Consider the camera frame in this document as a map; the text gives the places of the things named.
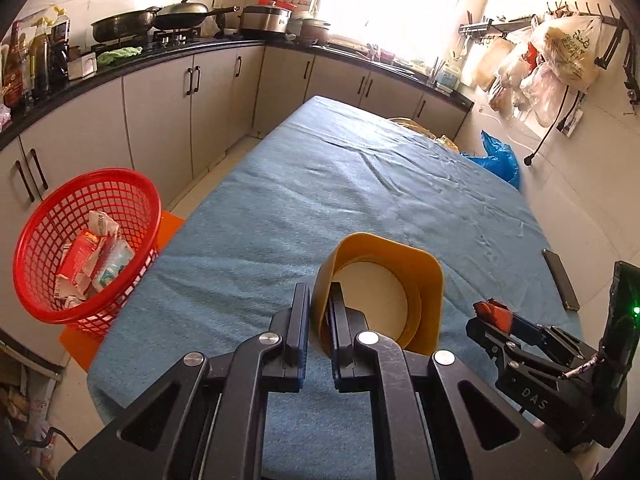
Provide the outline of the small red wrapper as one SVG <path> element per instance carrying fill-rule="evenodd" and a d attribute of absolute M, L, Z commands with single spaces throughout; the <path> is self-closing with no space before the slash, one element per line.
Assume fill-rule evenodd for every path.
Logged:
<path fill-rule="evenodd" d="M 510 334 L 513 326 L 514 313 L 494 298 L 477 301 L 473 304 L 476 316 L 485 323 L 494 326 L 500 332 Z"/>

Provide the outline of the yellow square paper cup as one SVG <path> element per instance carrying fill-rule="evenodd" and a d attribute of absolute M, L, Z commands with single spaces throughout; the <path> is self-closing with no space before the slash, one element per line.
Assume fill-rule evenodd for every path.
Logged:
<path fill-rule="evenodd" d="M 337 244 L 319 268 L 311 297 L 311 327 L 325 354 L 330 353 L 326 302 L 332 283 L 341 285 L 345 306 L 362 312 L 370 330 L 414 353 L 436 351 L 445 278 L 425 250 L 363 232 Z"/>

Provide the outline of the beige paper pouch red sticker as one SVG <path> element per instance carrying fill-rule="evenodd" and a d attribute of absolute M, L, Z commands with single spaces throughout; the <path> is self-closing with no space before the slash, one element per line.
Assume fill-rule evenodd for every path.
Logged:
<path fill-rule="evenodd" d="M 102 210 L 90 210 L 87 229 L 97 237 L 118 237 L 119 224 Z"/>

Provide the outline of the white squeeze tube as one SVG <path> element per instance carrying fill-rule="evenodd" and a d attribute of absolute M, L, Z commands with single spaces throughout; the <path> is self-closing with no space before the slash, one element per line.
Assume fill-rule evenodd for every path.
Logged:
<path fill-rule="evenodd" d="M 123 238 L 114 241 L 108 251 L 104 263 L 92 280 L 92 286 L 97 292 L 102 292 L 115 278 L 117 278 L 134 258 L 134 251 Z"/>

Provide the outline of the red torn snack carton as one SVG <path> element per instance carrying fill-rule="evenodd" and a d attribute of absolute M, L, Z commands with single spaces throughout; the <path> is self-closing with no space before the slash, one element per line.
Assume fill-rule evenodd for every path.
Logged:
<path fill-rule="evenodd" d="M 54 298 L 85 300 L 98 265 L 115 240 L 116 237 L 111 236 L 97 237 L 84 229 L 70 244 L 66 244 L 55 274 Z"/>

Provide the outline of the black phone on table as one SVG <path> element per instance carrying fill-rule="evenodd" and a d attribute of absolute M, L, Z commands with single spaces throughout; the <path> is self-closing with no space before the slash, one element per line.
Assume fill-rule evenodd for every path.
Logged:
<path fill-rule="evenodd" d="M 563 308 L 567 311 L 578 312 L 580 304 L 560 256 L 549 249 L 543 249 L 541 253 L 558 290 Z"/>

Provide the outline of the blue table cloth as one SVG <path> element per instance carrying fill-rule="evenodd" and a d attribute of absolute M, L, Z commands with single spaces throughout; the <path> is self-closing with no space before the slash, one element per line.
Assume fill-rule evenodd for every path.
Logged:
<path fill-rule="evenodd" d="M 219 356 L 265 330 L 338 243 L 369 233 L 425 250 L 444 274 L 439 347 L 493 384 L 465 333 L 477 301 L 578 333 L 526 200 L 476 162 L 326 98 L 299 107 L 222 180 L 168 243 L 108 331 L 88 374 L 104 422 L 185 354 Z"/>

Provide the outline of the red plastic mesh basket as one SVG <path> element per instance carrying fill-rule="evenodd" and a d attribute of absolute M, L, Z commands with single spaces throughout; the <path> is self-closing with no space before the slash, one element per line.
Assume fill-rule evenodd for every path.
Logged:
<path fill-rule="evenodd" d="M 158 255 L 162 204 L 137 171 L 88 172 L 55 190 L 18 239 L 13 281 L 36 320 L 103 338 Z"/>

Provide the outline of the blue plastic bag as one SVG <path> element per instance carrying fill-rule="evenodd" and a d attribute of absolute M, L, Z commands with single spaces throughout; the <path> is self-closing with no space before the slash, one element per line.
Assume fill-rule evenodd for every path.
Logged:
<path fill-rule="evenodd" d="M 462 155 L 519 190 L 521 188 L 521 170 L 510 145 L 491 136 L 485 130 L 480 132 L 480 140 L 485 150 L 484 156 L 476 156 L 467 152 L 463 152 Z"/>

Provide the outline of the hanging plastic bags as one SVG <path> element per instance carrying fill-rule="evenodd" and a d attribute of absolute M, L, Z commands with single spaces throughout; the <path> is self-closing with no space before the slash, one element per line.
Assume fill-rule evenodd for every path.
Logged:
<path fill-rule="evenodd" d="M 561 101 L 585 93 L 597 80 L 602 18 L 570 14 L 518 30 L 515 39 L 494 37 L 472 71 L 489 107 L 504 118 L 532 113 L 547 128 Z"/>

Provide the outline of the green cloth on counter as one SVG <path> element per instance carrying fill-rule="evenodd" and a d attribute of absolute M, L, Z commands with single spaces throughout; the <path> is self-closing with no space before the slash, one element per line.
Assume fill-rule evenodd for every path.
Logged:
<path fill-rule="evenodd" d="M 126 60 L 126 58 L 134 58 L 142 52 L 142 47 L 123 47 L 103 52 L 96 57 L 96 65 L 99 67 L 109 66 L 117 61 Z"/>

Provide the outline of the dark small pot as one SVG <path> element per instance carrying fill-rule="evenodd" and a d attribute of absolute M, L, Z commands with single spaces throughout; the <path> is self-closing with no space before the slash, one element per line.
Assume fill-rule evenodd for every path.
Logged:
<path fill-rule="evenodd" d="M 302 21 L 302 28 L 298 41 L 307 46 L 324 46 L 330 39 L 329 22 L 318 20 L 318 18 L 305 18 Z"/>

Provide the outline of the red label sauce bottle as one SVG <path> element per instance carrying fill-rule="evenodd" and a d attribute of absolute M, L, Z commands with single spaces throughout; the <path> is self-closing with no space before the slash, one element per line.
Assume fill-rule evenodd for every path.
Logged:
<path fill-rule="evenodd" d="M 3 101 L 11 110 L 23 106 L 23 71 L 20 43 L 20 23 L 14 22 L 11 29 L 9 52 L 4 66 Z"/>

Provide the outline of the brown oil bottle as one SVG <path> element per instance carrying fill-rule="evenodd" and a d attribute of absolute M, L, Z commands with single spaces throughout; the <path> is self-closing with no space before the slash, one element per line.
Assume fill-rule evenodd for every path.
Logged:
<path fill-rule="evenodd" d="M 32 99 L 40 101 L 49 92 L 49 36 L 47 19 L 36 21 L 36 33 L 30 45 L 30 74 L 32 75 Z"/>

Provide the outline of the silver rice cooker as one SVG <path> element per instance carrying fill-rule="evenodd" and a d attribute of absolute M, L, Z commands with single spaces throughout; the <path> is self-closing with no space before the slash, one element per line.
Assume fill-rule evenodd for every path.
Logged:
<path fill-rule="evenodd" d="M 292 12 L 278 6 L 246 6 L 240 18 L 240 33 L 247 35 L 283 35 Z"/>

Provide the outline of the dark frying pan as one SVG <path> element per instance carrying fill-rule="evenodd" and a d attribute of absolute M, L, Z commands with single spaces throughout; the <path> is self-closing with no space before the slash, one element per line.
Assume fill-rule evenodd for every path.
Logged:
<path fill-rule="evenodd" d="M 102 18 L 91 24 L 92 36 L 99 44 L 121 40 L 122 38 L 146 35 L 152 28 L 159 6 Z"/>

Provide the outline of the dark soy sauce bottle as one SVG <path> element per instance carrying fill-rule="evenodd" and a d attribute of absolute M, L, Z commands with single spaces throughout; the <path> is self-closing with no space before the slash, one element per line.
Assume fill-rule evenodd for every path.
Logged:
<path fill-rule="evenodd" d="M 50 32 L 49 82 L 52 91 L 63 88 L 68 81 L 68 57 L 70 56 L 70 18 L 59 6 L 54 8 L 56 19 Z"/>

